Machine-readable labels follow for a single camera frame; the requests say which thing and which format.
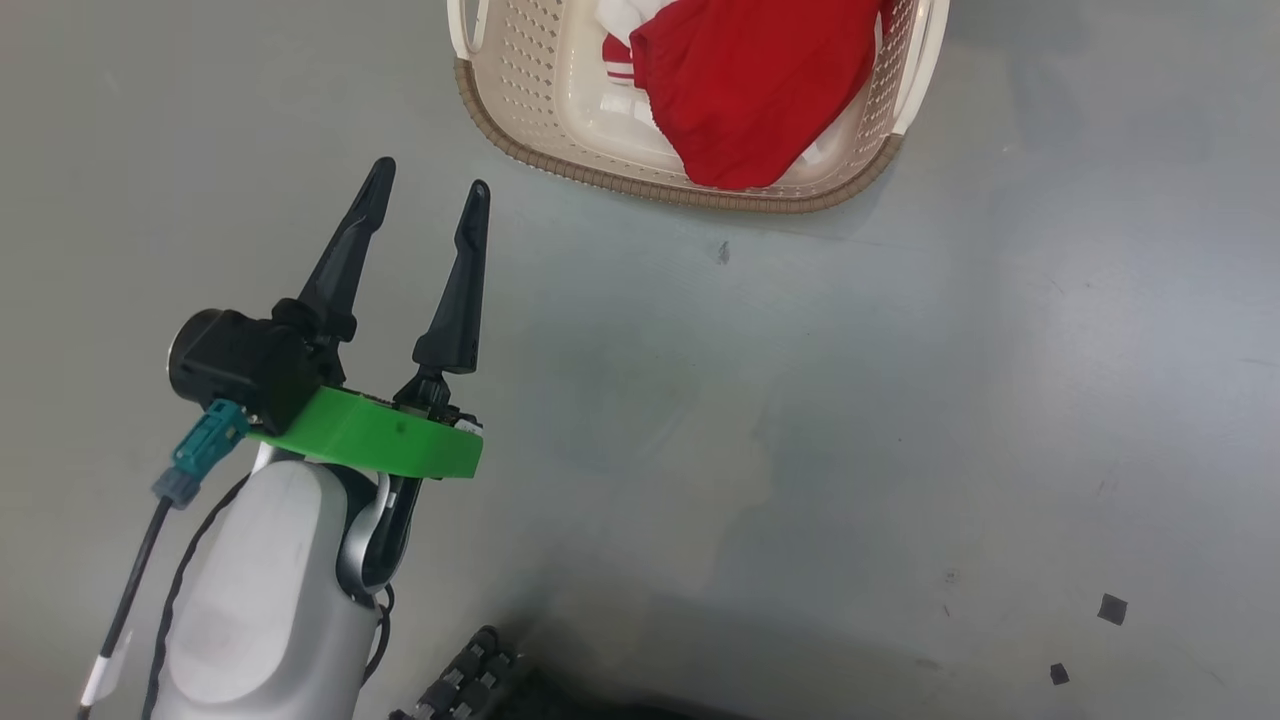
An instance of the concrete floor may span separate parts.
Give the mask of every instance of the concrete floor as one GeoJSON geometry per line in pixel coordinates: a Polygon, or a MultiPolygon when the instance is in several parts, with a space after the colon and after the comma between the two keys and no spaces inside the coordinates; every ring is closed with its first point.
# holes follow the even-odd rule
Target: concrete floor
{"type": "MultiPolygon", "coordinates": [[[[438,3],[4,15],[5,717],[76,705],[195,416],[173,333],[296,292],[383,154],[352,387],[411,373],[481,177],[481,368],[454,392],[488,448],[420,503],[361,720],[486,621],[760,720],[1280,715],[1271,0],[960,0],[892,170],[780,219],[508,160],[438,3]]],[[[166,529],[141,647],[250,456],[166,529]]],[[[136,716],[141,647],[95,717],[136,716]]]]}

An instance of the robotic arm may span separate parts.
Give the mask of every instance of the robotic arm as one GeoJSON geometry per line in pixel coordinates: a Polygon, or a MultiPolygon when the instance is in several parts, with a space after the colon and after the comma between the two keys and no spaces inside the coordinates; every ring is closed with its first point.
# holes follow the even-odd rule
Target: robotic arm
{"type": "MultiPolygon", "coordinates": [[[[355,338],[360,274],[394,176],[390,158],[374,164],[302,292],[280,300],[270,319],[204,310],[174,340],[174,392],[200,404],[206,420],[229,418],[206,428],[201,447],[219,442],[218,457],[225,455],[244,434],[237,423],[261,447],[168,638],[161,624],[145,717],[154,706],[165,720],[349,719],[379,625],[387,642],[390,602],[375,597],[389,592],[424,479],[475,475],[481,425],[451,404],[444,374],[476,369],[489,225],[483,182],[471,186],[448,284],[413,347],[417,372],[392,401],[343,387],[338,345],[355,338]]],[[[175,469],[200,455],[186,450],[200,432],[174,452],[175,469]]],[[[161,477],[161,509],[166,498],[184,507],[200,479],[161,477]]],[[[127,588],[124,614],[129,601],[127,588]]],[[[100,662],[114,644],[109,634],[100,662]]],[[[82,717],[102,694],[90,685],[82,717]]]]}

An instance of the white cloth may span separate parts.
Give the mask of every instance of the white cloth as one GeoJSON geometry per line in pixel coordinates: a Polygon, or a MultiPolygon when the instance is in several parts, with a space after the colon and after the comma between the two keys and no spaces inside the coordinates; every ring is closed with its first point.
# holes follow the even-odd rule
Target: white cloth
{"type": "Polygon", "coordinates": [[[676,0],[599,0],[595,6],[595,19],[617,37],[623,45],[631,47],[631,33],[640,26],[652,20],[658,10],[671,5],[676,0]]]}

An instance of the black cable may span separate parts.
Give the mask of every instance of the black cable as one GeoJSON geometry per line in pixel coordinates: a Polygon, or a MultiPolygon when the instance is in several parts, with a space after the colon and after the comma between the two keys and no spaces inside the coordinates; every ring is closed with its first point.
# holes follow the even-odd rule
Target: black cable
{"type": "Polygon", "coordinates": [[[241,488],[247,482],[248,475],[241,478],[218,501],[218,505],[209,511],[209,515],[205,515],[205,521],[196,529],[196,534],[191,536],[191,542],[187,543],[187,552],[183,552],[182,560],[178,561],[178,570],[174,571],[173,583],[169,585],[169,596],[165,597],[164,610],[160,614],[160,629],[156,630],[155,656],[151,659],[151,673],[147,676],[147,696],[142,702],[142,720],[151,720],[151,712],[155,710],[156,698],[160,694],[160,669],[164,667],[164,656],[168,650],[165,641],[169,638],[169,628],[173,625],[173,603],[178,600],[178,593],[182,592],[182,577],[187,571],[187,565],[191,565],[191,560],[196,556],[196,547],[200,544],[200,539],[214,527],[218,514],[236,500],[236,496],[239,495],[241,488]]]}
{"type": "Polygon", "coordinates": [[[360,680],[361,687],[374,676],[378,666],[383,664],[383,656],[387,655],[387,646],[392,639],[392,609],[396,607],[396,591],[392,589],[390,583],[383,589],[387,591],[387,605],[378,606],[381,612],[381,618],[378,619],[378,650],[374,651],[369,665],[365,665],[365,678],[360,680]]]}
{"type": "MultiPolygon", "coordinates": [[[[147,525],[147,532],[142,536],[142,544],[138,546],[138,553],[133,559],[133,569],[129,570],[129,579],[124,582],[124,592],[120,594],[120,602],[115,606],[115,616],[111,618],[111,626],[106,629],[106,638],[102,639],[102,650],[97,653],[100,660],[109,660],[115,652],[116,643],[120,642],[124,623],[129,619],[129,610],[133,609],[133,598],[138,594],[138,587],[142,584],[142,574],[147,569],[147,560],[151,560],[151,550],[155,548],[156,538],[160,537],[160,528],[164,527],[164,519],[169,515],[170,507],[173,507],[173,500],[164,497],[156,503],[155,512],[151,514],[151,523],[147,525]]],[[[91,705],[82,705],[76,712],[77,720],[88,720],[91,707],[91,705]]]]}

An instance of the cable connector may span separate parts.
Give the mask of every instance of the cable connector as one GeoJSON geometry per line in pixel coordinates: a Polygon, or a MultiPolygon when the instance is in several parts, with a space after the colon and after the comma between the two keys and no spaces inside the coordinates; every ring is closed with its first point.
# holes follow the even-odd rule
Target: cable connector
{"type": "Polygon", "coordinates": [[[174,448],[173,466],[151,486],[151,492],[172,500],[175,509],[186,510],[214,465],[230,455],[247,434],[248,418],[239,405],[215,400],[174,448]]]}

